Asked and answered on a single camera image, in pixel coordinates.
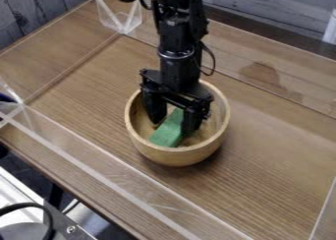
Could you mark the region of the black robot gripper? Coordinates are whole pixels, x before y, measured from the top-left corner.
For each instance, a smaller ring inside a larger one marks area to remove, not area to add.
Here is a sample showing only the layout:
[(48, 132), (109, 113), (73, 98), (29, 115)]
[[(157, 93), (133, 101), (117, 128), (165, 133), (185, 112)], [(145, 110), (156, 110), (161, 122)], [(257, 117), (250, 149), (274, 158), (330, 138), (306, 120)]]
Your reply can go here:
[(184, 109), (181, 132), (185, 137), (198, 129), (210, 112), (213, 97), (201, 86), (202, 50), (181, 52), (158, 49), (160, 69), (141, 69), (142, 104), (148, 118), (158, 124), (166, 116), (166, 103)]

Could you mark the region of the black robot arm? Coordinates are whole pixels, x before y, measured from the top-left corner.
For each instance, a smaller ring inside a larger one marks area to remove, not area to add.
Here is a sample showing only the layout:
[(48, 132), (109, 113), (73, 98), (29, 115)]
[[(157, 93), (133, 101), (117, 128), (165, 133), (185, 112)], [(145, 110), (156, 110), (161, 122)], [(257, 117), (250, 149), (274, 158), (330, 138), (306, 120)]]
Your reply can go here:
[(188, 136), (209, 118), (212, 94), (201, 85), (202, 43), (209, 33), (202, 0), (137, 1), (153, 15), (158, 33), (160, 69), (140, 71), (142, 104), (152, 123), (166, 116), (166, 105), (182, 109), (181, 134)]

